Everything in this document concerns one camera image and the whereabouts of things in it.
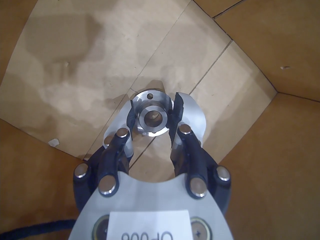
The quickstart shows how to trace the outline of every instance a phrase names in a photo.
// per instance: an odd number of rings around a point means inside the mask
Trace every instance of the white label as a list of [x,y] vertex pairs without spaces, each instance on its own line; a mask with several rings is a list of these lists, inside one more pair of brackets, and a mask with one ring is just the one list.
[[106,239],[193,240],[189,212],[111,212]]

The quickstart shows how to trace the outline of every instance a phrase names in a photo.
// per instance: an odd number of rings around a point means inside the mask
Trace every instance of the metal bushing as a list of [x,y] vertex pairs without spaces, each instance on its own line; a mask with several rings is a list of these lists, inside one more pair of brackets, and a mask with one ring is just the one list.
[[146,136],[159,136],[167,132],[168,112],[172,112],[173,101],[164,92],[149,89],[139,93],[133,100],[137,116],[135,130]]

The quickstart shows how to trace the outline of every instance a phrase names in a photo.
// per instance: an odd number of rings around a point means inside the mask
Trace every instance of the bore hole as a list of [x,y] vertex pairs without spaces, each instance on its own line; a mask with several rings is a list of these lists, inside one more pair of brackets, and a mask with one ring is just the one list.
[[162,115],[157,111],[147,112],[144,116],[144,123],[149,127],[158,127],[162,123]]

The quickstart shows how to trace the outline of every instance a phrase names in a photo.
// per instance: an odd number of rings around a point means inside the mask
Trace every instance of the machined metal part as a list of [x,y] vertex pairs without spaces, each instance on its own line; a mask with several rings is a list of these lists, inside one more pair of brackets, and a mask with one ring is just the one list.
[[117,130],[116,135],[120,138],[126,137],[129,134],[129,130],[127,128],[120,128]]
[[230,179],[229,171],[223,166],[217,167],[217,173],[218,173],[219,179],[221,179],[222,181],[227,182]]
[[108,197],[114,191],[116,185],[117,182],[114,176],[106,175],[100,180],[98,190],[101,195]]
[[181,133],[187,135],[191,133],[191,127],[187,124],[182,124],[179,126],[179,130]]
[[211,240],[211,230],[207,223],[198,217],[193,217],[191,221],[191,230],[193,235],[193,240]]
[[155,89],[139,93],[133,100],[137,116],[135,130],[145,136],[159,136],[167,132],[168,113],[173,108],[173,101],[164,92]]
[[106,240],[109,225],[109,215],[101,216],[93,226],[92,240]]
[[121,182],[116,196],[101,197],[97,189],[94,191],[75,222],[69,240],[90,239],[96,221],[110,212],[170,210],[188,210],[190,217],[201,217],[210,228],[212,239],[233,239],[227,222],[212,195],[208,193],[199,201],[186,192],[187,174],[184,173],[160,183],[142,182],[121,171],[118,172],[118,177]]
[[88,165],[86,163],[81,163],[74,169],[74,175],[77,178],[83,178],[87,174],[87,171]]
[[195,196],[203,198],[207,194],[207,185],[201,178],[194,177],[190,180],[190,190]]
[[112,138],[113,138],[113,135],[107,136],[107,137],[104,139],[103,144],[106,145],[106,146],[109,146],[109,144],[111,143]]

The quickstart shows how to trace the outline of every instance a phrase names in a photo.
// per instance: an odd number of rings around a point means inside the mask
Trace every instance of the black cable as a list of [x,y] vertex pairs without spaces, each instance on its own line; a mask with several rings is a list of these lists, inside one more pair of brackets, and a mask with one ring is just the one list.
[[13,229],[8,232],[0,233],[0,240],[18,240],[29,236],[36,236],[45,233],[56,232],[65,229],[72,229],[75,220],[60,220],[49,223],[35,224],[31,226]]

